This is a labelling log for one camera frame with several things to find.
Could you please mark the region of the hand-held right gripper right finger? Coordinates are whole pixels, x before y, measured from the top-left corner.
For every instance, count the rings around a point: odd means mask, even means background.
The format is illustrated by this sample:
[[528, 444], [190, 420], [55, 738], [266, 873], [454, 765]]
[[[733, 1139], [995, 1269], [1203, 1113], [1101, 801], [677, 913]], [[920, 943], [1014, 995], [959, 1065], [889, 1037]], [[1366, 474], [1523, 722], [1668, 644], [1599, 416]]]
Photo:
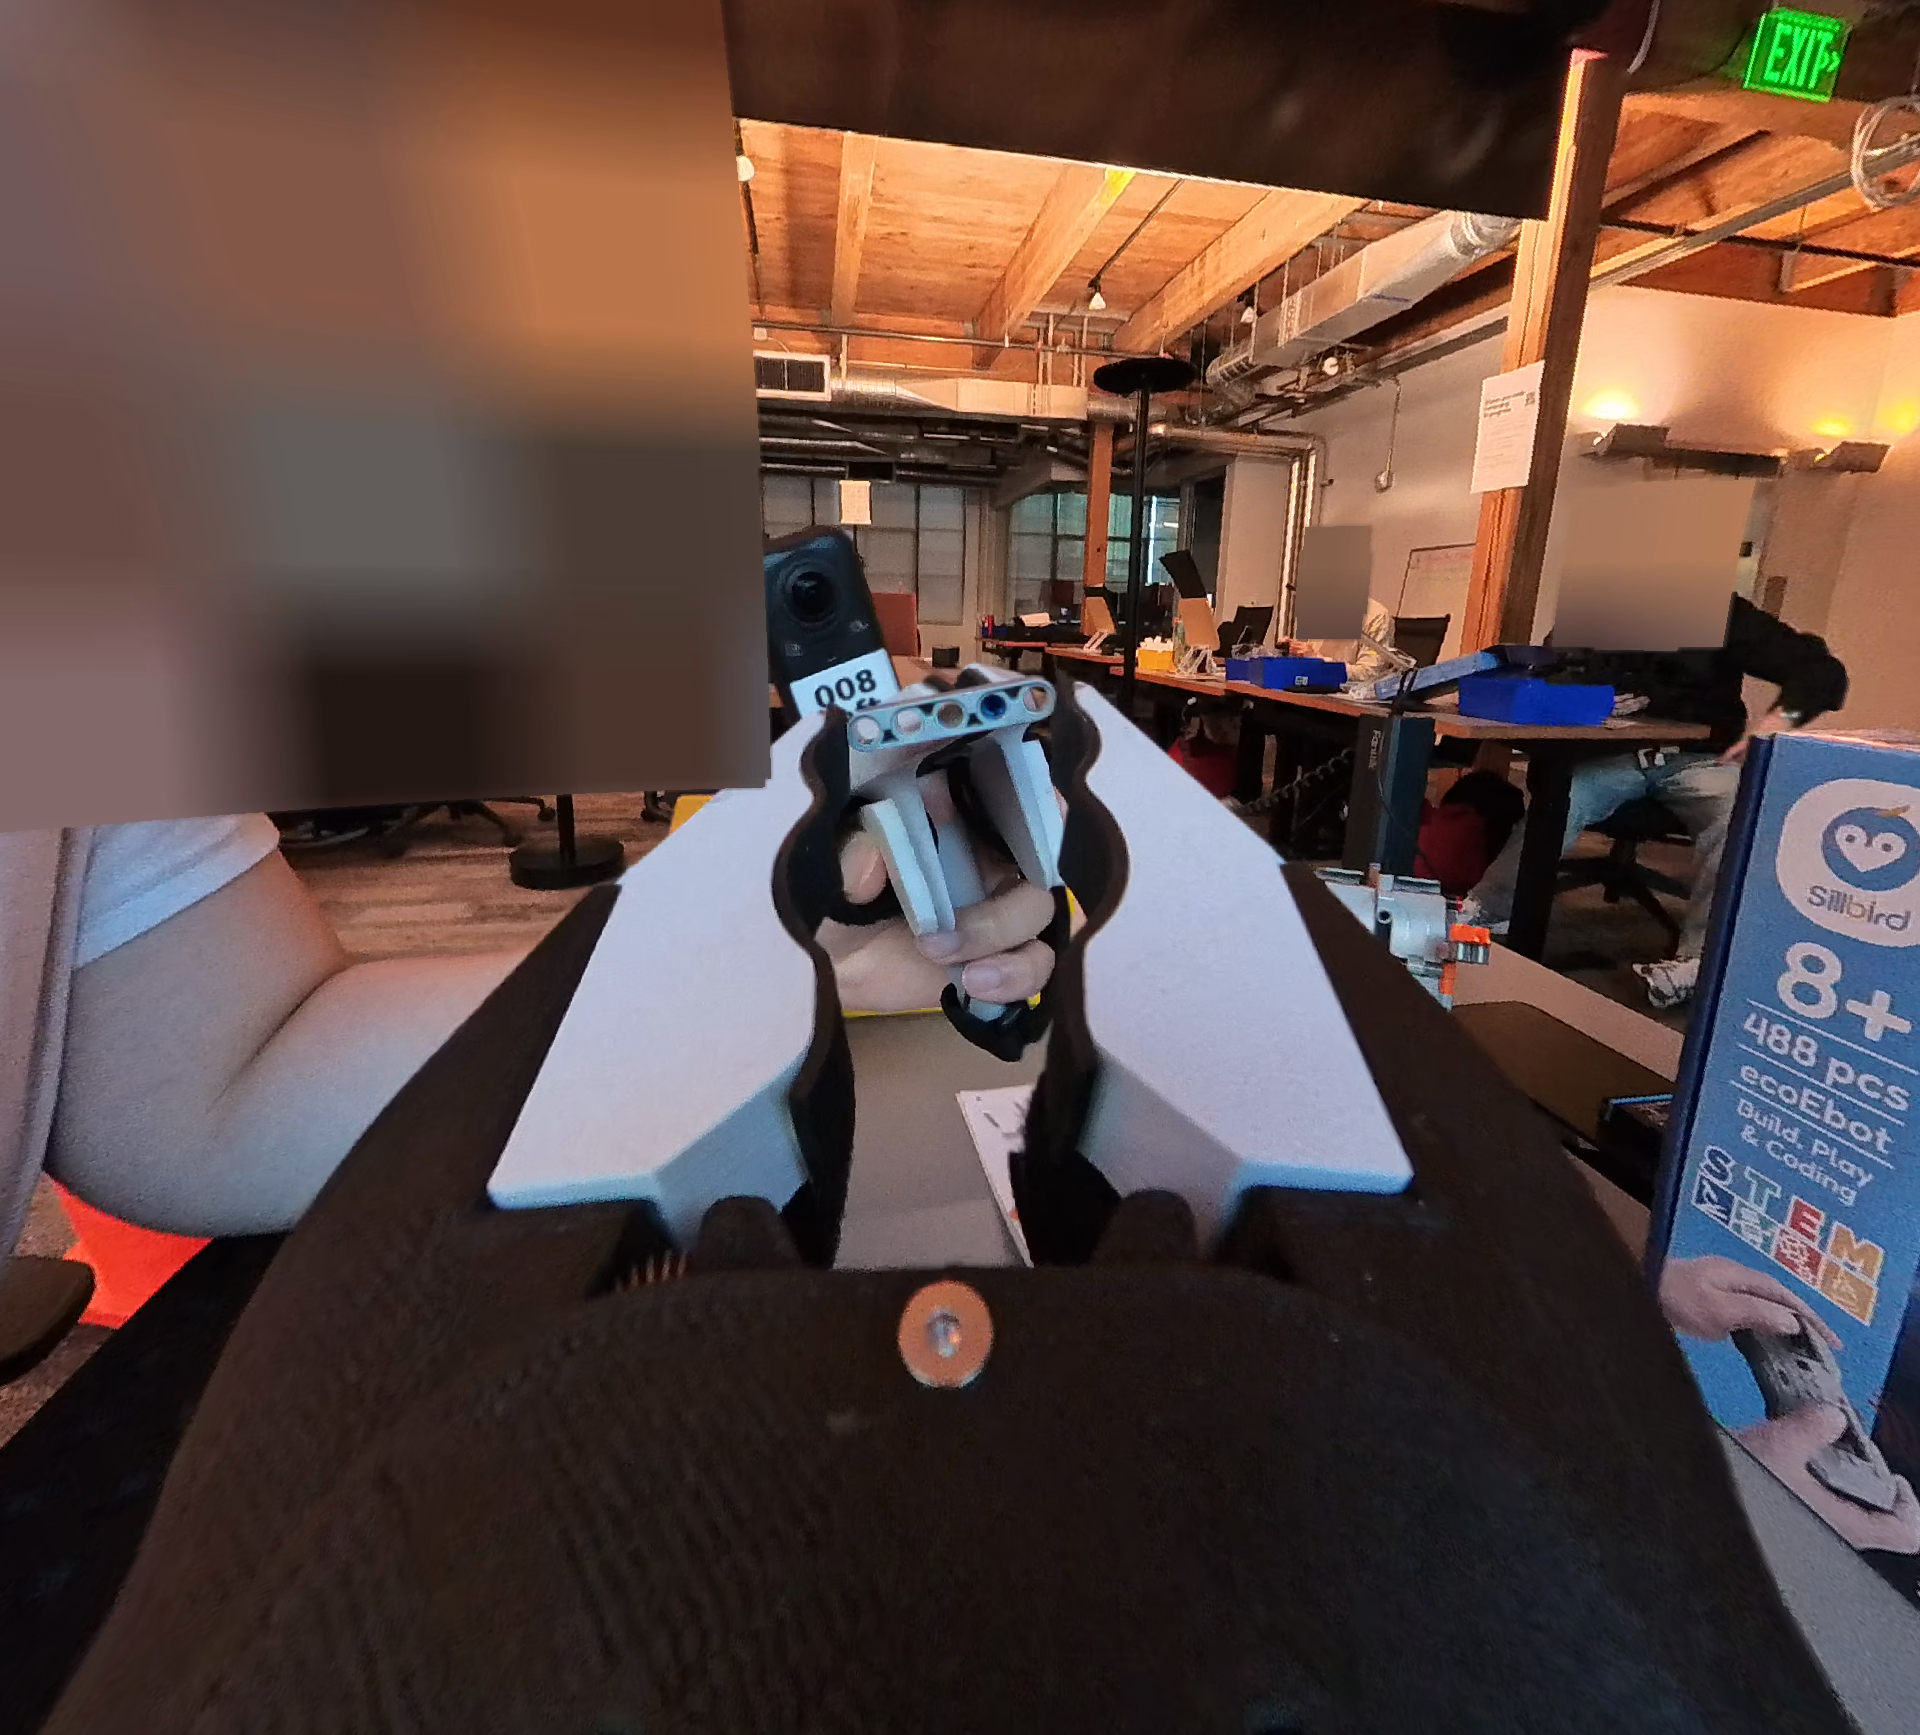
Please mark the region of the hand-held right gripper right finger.
[[1089, 688], [1048, 756], [1084, 923], [1011, 1157], [1029, 1259], [1084, 1261], [1140, 1191], [1179, 1197], [1201, 1247], [1252, 1187], [1403, 1191], [1411, 1163], [1283, 861]]

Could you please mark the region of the person's left forearm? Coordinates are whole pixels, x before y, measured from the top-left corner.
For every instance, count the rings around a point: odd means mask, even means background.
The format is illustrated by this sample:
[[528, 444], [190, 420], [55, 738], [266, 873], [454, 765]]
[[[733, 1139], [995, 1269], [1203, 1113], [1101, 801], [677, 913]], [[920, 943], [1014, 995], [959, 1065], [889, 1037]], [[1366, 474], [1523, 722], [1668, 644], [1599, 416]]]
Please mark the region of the person's left forearm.
[[74, 973], [45, 1171], [159, 1231], [281, 1231], [528, 953], [354, 963], [266, 857]]

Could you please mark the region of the whiteboard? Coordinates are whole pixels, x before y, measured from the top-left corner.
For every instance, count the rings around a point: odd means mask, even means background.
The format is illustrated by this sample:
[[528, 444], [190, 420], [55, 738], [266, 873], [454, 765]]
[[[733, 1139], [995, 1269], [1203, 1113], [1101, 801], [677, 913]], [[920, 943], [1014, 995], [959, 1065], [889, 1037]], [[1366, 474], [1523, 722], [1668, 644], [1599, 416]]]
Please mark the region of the whiteboard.
[[1411, 548], [1403, 562], [1397, 620], [1445, 618], [1458, 624], [1467, 612], [1473, 578], [1473, 544]]

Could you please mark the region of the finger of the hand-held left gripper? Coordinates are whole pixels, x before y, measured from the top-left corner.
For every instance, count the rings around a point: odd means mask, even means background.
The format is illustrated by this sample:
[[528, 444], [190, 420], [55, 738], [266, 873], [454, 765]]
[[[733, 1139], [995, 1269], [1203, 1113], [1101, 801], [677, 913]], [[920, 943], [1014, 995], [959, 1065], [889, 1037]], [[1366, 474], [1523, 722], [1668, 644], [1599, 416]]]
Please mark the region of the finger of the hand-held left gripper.
[[955, 931], [970, 903], [970, 843], [945, 775], [888, 775], [861, 789], [859, 827], [876, 841], [899, 913], [915, 935]]
[[1020, 875], [1039, 889], [1061, 885], [1061, 801], [1046, 746], [1020, 720], [1001, 720], [980, 742], [980, 805]]

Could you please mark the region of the orange plastic object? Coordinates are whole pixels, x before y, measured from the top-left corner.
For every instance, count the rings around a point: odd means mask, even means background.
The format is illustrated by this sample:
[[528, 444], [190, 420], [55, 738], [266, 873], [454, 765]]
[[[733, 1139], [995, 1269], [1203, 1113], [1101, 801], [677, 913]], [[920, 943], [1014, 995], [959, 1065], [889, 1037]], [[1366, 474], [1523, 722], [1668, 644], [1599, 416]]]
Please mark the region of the orange plastic object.
[[203, 1237], [161, 1233], [101, 1213], [59, 1183], [53, 1193], [74, 1235], [65, 1257], [91, 1271], [83, 1323], [122, 1327], [205, 1245]]

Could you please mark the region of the open instruction booklet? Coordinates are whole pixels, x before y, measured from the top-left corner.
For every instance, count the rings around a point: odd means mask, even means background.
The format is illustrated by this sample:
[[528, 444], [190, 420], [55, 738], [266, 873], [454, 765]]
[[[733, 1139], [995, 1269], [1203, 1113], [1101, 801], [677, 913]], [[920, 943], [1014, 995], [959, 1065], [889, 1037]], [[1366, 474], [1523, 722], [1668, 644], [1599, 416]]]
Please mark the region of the open instruction booklet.
[[962, 1123], [980, 1161], [1001, 1225], [1023, 1267], [1033, 1263], [1014, 1193], [1011, 1161], [1023, 1147], [1027, 1107], [1033, 1083], [962, 1089], [955, 1093]]

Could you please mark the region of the office chair base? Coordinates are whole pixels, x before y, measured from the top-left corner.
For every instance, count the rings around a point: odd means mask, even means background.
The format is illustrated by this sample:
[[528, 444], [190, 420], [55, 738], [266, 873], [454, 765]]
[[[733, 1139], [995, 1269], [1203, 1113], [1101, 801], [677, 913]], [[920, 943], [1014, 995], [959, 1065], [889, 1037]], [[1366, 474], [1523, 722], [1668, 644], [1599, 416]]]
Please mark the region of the office chair base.
[[397, 857], [418, 837], [432, 817], [447, 817], [454, 825], [486, 823], [505, 849], [528, 839], [542, 841], [543, 825], [556, 819], [556, 809], [539, 795], [512, 795], [508, 803], [530, 805], [536, 827], [524, 831], [486, 799], [374, 803], [330, 809], [289, 809], [267, 815], [276, 827], [281, 853], [289, 859], [336, 851], [347, 845], [371, 847], [381, 857]]

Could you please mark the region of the wooden support post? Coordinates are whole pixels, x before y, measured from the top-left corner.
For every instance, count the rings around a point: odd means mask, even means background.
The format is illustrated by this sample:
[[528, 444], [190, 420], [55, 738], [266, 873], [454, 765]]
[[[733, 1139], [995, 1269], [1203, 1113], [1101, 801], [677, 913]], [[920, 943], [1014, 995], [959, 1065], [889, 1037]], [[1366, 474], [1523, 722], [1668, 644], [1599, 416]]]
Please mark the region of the wooden support post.
[[1520, 488], [1480, 500], [1463, 652], [1531, 638], [1621, 96], [1617, 62], [1569, 54], [1548, 212], [1521, 226], [1501, 338], [1504, 374], [1539, 364], [1530, 472]]

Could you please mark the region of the blue toy kit box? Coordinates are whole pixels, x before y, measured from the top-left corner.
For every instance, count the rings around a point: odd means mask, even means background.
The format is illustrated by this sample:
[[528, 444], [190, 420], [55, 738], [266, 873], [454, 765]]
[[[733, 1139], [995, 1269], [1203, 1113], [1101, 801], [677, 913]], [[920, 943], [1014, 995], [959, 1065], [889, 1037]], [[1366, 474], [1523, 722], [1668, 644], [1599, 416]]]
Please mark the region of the blue toy kit box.
[[1708, 1413], [1907, 1601], [1917, 1567], [1917, 748], [1743, 763], [1647, 1231]]

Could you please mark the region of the silver air duct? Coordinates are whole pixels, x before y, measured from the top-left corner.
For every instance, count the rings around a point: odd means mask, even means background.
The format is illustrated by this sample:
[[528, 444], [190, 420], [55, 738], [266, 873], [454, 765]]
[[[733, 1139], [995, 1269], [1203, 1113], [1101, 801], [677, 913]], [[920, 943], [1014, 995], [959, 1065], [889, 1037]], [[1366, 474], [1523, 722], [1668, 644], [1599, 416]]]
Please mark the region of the silver air duct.
[[1311, 362], [1397, 316], [1458, 274], [1513, 244], [1521, 222], [1481, 212], [1434, 212], [1304, 284], [1265, 312], [1247, 342], [1220, 354], [1206, 386], [1237, 404], [1256, 378]]

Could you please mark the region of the grey desk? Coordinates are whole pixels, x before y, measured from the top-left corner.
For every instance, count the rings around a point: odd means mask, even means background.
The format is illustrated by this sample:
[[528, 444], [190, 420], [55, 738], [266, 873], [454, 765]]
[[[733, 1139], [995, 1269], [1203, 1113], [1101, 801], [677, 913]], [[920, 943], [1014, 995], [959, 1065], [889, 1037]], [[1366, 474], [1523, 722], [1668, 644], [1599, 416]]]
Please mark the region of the grey desk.
[[[1467, 969], [1463, 1001], [1528, 1001], [1639, 1065], [1669, 1075], [1680, 1041], [1537, 963], [1497, 957]], [[839, 1267], [1005, 1267], [1018, 1263], [957, 1093], [1025, 1085], [1041, 1051], [1005, 1065], [972, 1049], [944, 1017], [855, 1017], [848, 1029], [855, 1137]], [[1862, 1555], [1716, 1431], [1740, 1491], [1749, 1559], [1781, 1601], [1845, 1713], [1872, 1733], [1917, 1729], [1917, 1613]]]

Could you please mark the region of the person's white shirt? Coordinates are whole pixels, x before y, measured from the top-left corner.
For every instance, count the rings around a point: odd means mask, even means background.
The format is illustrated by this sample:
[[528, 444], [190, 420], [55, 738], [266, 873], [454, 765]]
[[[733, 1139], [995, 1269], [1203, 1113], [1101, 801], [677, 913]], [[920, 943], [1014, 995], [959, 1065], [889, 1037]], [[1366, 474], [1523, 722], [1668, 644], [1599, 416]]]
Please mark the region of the person's white shirt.
[[1, 1253], [41, 1171], [79, 965], [241, 877], [277, 849], [266, 815], [1, 835]]

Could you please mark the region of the red bag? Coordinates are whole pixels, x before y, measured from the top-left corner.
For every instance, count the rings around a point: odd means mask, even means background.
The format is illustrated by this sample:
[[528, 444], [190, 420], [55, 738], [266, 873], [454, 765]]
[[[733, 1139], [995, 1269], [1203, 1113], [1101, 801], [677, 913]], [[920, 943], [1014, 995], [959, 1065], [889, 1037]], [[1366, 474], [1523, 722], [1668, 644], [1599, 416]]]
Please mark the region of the red bag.
[[1467, 897], [1523, 819], [1523, 791], [1490, 769], [1467, 769], [1438, 801], [1424, 801], [1411, 873]]

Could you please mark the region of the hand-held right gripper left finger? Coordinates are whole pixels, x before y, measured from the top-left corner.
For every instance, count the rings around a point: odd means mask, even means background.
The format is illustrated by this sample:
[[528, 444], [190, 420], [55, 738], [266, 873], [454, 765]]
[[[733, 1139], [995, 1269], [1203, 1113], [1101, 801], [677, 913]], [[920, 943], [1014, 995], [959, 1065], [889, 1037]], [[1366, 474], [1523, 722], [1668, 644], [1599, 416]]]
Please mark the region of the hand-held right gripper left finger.
[[853, 1075], [816, 931], [842, 901], [848, 718], [776, 744], [617, 883], [488, 1193], [501, 1209], [651, 1203], [686, 1245], [707, 1207], [759, 1197], [804, 1259], [842, 1237]]

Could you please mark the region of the grey orange toy robot model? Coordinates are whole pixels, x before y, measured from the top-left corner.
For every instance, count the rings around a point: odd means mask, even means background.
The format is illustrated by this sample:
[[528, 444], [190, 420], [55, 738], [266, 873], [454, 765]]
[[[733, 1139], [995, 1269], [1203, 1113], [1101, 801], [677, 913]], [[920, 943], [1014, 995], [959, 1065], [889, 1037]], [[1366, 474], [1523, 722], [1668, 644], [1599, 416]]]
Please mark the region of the grey orange toy robot model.
[[1476, 919], [1476, 911], [1447, 895], [1442, 883], [1388, 875], [1378, 865], [1367, 865], [1361, 877], [1371, 895], [1359, 917], [1416, 983], [1449, 1009], [1459, 971], [1488, 963], [1492, 931]]

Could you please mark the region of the long wooden desk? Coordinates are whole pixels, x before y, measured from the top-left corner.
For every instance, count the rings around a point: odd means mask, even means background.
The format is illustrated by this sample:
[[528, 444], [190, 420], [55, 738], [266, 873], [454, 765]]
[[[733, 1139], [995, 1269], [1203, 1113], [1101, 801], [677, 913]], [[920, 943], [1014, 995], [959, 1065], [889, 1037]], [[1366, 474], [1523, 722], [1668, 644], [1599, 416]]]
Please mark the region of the long wooden desk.
[[1542, 957], [1559, 887], [1561, 835], [1571, 771], [1578, 763], [1636, 748], [1705, 740], [1708, 730], [1666, 718], [1612, 718], [1589, 728], [1525, 724], [1499, 718], [1463, 718], [1434, 706], [1394, 708], [1336, 692], [1274, 692], [1220, 676], [1137, 672], [1154, 706], [1154, 736], [1171, 738], [1179, 706], [1209, 700], [1241, 716], [1235, 791], [1250, 793], [1260, 775], [1264, 736], [1320, 734], [1351, 750], [1347, 803], [1347, 867], [1367, 859], [1380, 865], [1407, 857], [1418, 837], [1418, 801], [1425, 791], [1434, 744], [1467, 744], [1478, 763], [1501, 767], [1507, 754], [1525, 762], [1525, 817], [1520, 829], [1516, 895], [1507, 915], [1507, 945]]

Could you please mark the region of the white paper notice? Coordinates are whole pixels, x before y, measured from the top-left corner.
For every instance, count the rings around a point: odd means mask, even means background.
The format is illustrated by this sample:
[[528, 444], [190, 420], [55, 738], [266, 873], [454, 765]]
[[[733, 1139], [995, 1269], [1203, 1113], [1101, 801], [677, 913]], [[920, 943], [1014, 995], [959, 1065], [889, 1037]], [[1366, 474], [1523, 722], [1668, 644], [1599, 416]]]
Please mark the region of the white paper notice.
[[1476, 496], [1525, 488], [1537, 436], [1545, 364], [1533, 360], [1488, 376], [1480, 388], [1470, 490]]

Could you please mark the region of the black pole stand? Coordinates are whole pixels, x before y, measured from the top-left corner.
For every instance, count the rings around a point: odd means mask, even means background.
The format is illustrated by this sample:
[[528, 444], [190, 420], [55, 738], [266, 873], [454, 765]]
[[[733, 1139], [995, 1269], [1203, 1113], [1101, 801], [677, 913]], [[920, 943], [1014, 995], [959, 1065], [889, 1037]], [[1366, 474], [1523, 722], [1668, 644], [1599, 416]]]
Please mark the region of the black pole stand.
[[577, 829], [573, 797], [565, 791], [539, 811], [543, 825], [521, 835], [508, 851], [513, 885], [542, 891], [615, 881], [627, 853], [617, 835]]

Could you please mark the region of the person's left hand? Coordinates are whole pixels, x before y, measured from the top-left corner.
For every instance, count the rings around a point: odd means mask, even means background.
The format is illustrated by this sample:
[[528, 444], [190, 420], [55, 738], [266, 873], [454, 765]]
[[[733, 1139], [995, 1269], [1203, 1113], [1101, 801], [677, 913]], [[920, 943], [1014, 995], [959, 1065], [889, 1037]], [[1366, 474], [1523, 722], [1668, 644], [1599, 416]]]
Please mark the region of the person's left hand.
[[1023, 881], [995, 843], [973, 839], [982, 899], [957, 909], [955, 931], [915, 935], [899, 915], [861, 925], [832, 917], [816, 939], [830, 955], [842, 1005], [906, 1009], [939, 1003], [950, 981], [984, 1003], [1029, 1001], [1044, 991], [1054, 955], [1044, 935], [1052, 893]]

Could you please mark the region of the green exit sign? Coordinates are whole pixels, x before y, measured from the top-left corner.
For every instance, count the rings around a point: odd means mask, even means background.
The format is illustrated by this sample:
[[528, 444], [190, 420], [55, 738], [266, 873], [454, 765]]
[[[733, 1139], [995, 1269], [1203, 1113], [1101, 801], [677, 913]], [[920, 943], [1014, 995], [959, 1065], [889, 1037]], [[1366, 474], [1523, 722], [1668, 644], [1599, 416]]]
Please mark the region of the green exit sign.
[[1824, 106], [1833, 98], [1852, 26], [1835, 16], [1774, 6], [1740, 58], [1740, 90]]

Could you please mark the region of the grey toy beam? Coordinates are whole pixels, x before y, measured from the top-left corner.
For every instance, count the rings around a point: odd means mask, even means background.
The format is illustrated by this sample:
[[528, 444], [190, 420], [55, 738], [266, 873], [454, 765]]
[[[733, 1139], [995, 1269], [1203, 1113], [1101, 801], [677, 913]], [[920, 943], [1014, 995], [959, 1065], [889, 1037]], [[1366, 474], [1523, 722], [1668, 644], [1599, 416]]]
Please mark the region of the grey toy beam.
[[1057, 700], [1041, 678], [968, 670], [942, 688], [913, 686], [893, 700], [858, 710], [846, 728], [850, 752], [870, 762], [882, 756], [912, 760], [982, 744], [995, 726], [975, 716], [977, 696], [987, 690], [1005, 696], [1004, 720], [1023, 722], [1025, 732], [1048, 720]]

